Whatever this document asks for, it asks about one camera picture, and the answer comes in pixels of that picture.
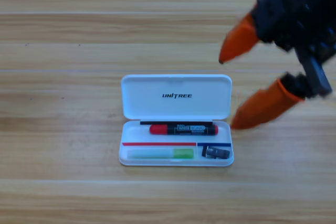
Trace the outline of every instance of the case lid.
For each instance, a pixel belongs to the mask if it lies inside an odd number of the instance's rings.
[[[232,81],[224,74],[131,74],[121,80],[123,113],[131,120],[223,120]]]

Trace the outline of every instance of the small black object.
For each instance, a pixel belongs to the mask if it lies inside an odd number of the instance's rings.
[[[203,146],[202,156],[206,158],[219,158],[228,159],[230,157],[230,151],[222,150],[212,146]]]

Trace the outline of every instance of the orange object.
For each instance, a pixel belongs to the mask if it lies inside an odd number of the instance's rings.
[[[268,123],[303,101],[289,93],[278,79],[267,90],[258,90],[238,108],[231,128],[245,130]]]
[[[258,42],[254,21],[249,12],[226,36],[219,53],[219,63],[223,64],[249,52]]]

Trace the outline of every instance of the wooden table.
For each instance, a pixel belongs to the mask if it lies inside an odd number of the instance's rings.
[[[223,73],[232,113],[293,53],[258,45],[226,65],[254,0],[0,0],[1,223],[335,223],[336,99],[232,131],[227,168],[125,167],[120,80]],[[325,71],[336,87],[335,61]]]

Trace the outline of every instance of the red marker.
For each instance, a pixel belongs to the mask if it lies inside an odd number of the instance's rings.
[[[217,125],[154,124],[149,129],[157,135],[217,135]]]

